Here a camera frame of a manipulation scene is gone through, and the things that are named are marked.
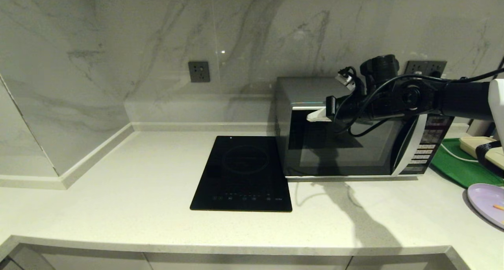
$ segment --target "black induction cooktop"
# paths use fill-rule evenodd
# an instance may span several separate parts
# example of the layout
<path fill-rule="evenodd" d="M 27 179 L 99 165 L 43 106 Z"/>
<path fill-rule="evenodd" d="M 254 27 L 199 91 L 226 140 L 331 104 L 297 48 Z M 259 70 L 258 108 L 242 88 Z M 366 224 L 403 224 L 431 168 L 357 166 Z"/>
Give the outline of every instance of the black induction cooktop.
<path fill-rule="evenodd" d="M 191 210 L 292 211 L 275 137 L 217 137 Z"/>

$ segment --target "gray wall outlet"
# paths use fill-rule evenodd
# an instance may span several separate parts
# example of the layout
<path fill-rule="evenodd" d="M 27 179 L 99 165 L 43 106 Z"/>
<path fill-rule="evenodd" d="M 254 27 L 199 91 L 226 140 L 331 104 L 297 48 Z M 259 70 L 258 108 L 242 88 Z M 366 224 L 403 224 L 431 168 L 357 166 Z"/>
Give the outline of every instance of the gray wall outlet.
<path fill-rule="evenodd" d="M 191 82 L 210 82 L 210 70 L 206 61 L 190 61 Z"/>
<path fill-rule="evenodd" d="M 421 74 L 440 78 L 445 67 L 445 61 L 410 60 L 404 74 Z"/>

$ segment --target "cooktop burner ring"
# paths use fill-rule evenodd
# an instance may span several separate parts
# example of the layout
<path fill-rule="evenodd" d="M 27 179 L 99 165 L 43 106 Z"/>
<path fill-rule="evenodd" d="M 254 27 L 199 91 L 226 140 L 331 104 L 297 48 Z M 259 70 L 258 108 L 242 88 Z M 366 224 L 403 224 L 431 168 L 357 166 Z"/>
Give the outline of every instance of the cooktop burner ring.
<path fill-rule="evenodd" d="M 262 171 L 270 163 L 270 156 L 252 145 L 240 145 L 227 150 L 222 157 L 222 166 L 240 175 Z"/>

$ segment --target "purple plate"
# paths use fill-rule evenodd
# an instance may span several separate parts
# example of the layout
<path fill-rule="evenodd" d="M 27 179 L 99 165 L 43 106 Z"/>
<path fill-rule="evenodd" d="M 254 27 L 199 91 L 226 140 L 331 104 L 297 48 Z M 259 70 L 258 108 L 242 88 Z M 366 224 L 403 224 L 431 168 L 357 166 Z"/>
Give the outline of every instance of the purple plate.
<path fill-rule="evenodd" d="M 504 207 L 504 189 L 491 184 L 477 183 L 469 186 L 467 197 L 474 209 L 498 227 L 504 229 L 504 210 L 493 207 Z"/>

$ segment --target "baseboard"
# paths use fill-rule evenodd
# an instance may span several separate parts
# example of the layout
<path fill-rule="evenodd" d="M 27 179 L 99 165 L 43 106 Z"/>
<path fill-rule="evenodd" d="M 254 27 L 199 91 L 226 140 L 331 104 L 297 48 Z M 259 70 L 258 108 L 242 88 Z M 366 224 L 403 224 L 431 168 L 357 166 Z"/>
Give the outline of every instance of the baseboard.
<path fill-rule="evenodd" d="M 68 189 L 98 161 L 100 161 L 115 146 L 119 145 L 126 137 L 134 132 L 131 123 L 121 128 L 114 135 L 101 143 L 95 150 L 81 159 L 72 168 L 57 178 L 35 176 L 0 175 L 0 187 L 37 188 L 37 189 Z"/>
<path fill-rule="evenodd" d="M 267 122 L 132 122 L 135 131 L 274 131 L 274 123 Z"/>

